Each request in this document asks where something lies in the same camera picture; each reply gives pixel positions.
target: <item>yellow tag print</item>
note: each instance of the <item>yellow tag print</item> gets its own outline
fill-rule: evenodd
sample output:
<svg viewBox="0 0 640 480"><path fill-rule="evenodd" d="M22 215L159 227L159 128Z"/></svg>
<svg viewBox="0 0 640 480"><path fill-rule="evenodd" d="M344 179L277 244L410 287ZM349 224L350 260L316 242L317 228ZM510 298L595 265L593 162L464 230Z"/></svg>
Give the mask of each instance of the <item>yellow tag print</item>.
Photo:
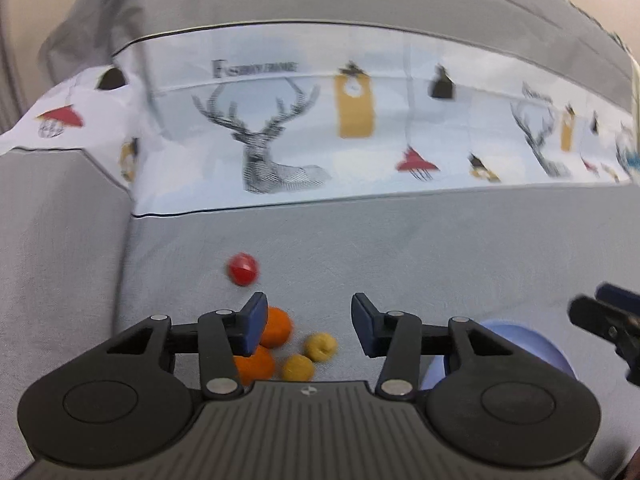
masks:
<svg viewBox="0 0 640 480"><path fill-rule="evenodd" d="M335 100L343 139L363 139L373 134L374 107L371 78L352 61L334 77Z"/></svg>
<svg viewBox="0 0 640 480"><path fill-rule="evenodd" d="M127 182L133 182L136 177L136 158L138 156L138 140L125 142L120 150L120 172Z"/></svg>
<svg viewBox="0 0 640 480"><path fill-rule="evenodd" d="M572 137L574 136L575 112L568 105L562 114L562 131L560 133L560 149L564 152L571 151Z"/></svg>

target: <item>yellow ball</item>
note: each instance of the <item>yellow ball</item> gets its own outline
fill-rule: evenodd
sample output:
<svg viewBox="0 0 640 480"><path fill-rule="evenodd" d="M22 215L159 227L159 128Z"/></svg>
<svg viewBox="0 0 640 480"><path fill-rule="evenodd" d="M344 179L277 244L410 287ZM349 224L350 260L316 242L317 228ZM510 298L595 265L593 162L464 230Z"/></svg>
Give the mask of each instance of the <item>yellow ball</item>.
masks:
<svg viewBox="0 0 640 480"><path fill-rule="evenodd" d="M304 383L313 378L314 372L314 364L309 358L295 354L282 365L281 375L285 381Z"/></svg>
<svg viewBox="0 0 640 480"><path fill-rule="evenodd" d="M338 349L335 337L327 332L318 332L306 338L305 355L316 363L331 359Z"/></svg>

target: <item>deer print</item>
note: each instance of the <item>deer print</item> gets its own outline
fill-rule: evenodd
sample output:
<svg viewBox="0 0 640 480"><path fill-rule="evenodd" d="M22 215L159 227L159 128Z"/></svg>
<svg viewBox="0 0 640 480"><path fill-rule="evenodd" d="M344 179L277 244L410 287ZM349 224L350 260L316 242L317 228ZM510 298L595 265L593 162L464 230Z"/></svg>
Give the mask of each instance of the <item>deer print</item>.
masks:
<svg viewBox="0 0 640 480"><path fill-rule="evenodd" d="M636 148L636 136L631 128L620 123L620 132L616 135L616 159L625 173L637 180L640 171L640 155Z"/></svg>
<svg viewBox="0 0 640 480"><path fill-rule="evenodd" d="M546 138L554 131L555 119L551 110L547 109L548 118L542 121L542 128L536 134L533 134L529 126L529 118L524 114L524 107L527 103L519 102L515 107L511 105L511 113L518 127L524 132L527 144L536 156L538 163L545 170L545 173L551 177L569 177L571 173L562 162L553 162L542 155L542 148L546 144Z"/></svg>
<svg viewBox="0 0 640 480"><path fill-rule="evenodd" d="M238 105L232 102L227 117L218 110L217 100L225 83L219 84L211 94L205 109L200 100L193 96L198 111L209 121L232 130L232 137L244 144L242 179L244 188L252 193L278 193L297 191L322 186L330 179L319 166L285 166L271 159L270 143L284 131L283 124L302 114L315 104L320 89L314 86L309 97L290 79L287 82L296 93L296 102L287 110L284 102L276 98L277 115L267 120L259 132L252 132L238 118Z"/></svg>

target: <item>red ball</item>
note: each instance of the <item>red ball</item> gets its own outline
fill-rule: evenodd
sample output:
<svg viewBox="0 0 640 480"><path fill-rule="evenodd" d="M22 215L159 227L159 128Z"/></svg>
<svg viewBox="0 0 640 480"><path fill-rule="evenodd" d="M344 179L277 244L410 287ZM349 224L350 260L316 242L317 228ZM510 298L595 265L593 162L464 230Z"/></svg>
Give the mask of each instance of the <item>red ball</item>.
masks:
<svg viewBox="0 0 640 480"><path fill-rule="evenodd" d="M247 253L238 253L226 264L226 272L236 285L247 286L258 277L258 262Z"/></svg>

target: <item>orange fruit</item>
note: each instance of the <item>orange fruit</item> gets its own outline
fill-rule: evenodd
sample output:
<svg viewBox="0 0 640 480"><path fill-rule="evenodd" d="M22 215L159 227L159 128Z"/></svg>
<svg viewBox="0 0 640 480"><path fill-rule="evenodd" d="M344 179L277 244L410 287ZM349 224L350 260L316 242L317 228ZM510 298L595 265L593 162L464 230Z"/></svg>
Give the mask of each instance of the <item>orange fruit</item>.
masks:
<svg viewBox="0 0 640 480"><path fill-rule="evenodd" d="M271 352L260 345L251 357L234 355L234 361L243 386L250 386L254 381L271 379L276 369Z"/></svg>
<svg viewBox="0 0 640 480"><path fill-rule="evenodd" d="M277 306L270 306L260 344L267 348L282 346L291 336L292 329L293 324L289 315Z"/></svg>

